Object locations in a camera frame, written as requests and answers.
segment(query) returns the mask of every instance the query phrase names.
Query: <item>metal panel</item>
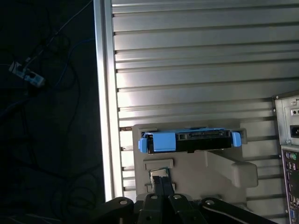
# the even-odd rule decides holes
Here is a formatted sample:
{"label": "metal panel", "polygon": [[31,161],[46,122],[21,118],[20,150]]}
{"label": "metal panel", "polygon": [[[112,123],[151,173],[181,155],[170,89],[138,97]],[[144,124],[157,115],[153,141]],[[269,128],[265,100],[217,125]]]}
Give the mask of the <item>metal panel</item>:
{"label": "metal panel", "polygon": [[285,199],[261,199],[248,201],[247,207],[260,216],[276,216],[285,214]]}
{"label": "metal panel", "polygon": [[106,77],[116,79],[108,87],[117,93],[109,119],[122,131],[110,132],[120,135],[111,150],[121,152],[124,195],[135,197],[130,127],[238,119],[249,141],[243,157],[258,166],[260,179],[247,191],[248,207],[284,222],[270,97],[299,85],[299,0],[112,3],[115,73]]}

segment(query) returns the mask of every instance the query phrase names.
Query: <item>power socket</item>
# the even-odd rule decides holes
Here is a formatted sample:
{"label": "power socket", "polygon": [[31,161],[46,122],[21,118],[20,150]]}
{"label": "power socket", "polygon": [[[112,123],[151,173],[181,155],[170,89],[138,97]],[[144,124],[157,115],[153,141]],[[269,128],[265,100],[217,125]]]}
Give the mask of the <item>power socket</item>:
{"label": "power socket", "polygon": [[13,62],[8,70],[37,88],[45,85],[46,80],[42,76],[36,74],[30,69],[26,69],[26,71],[23,71],[22,65],[18,62]]}

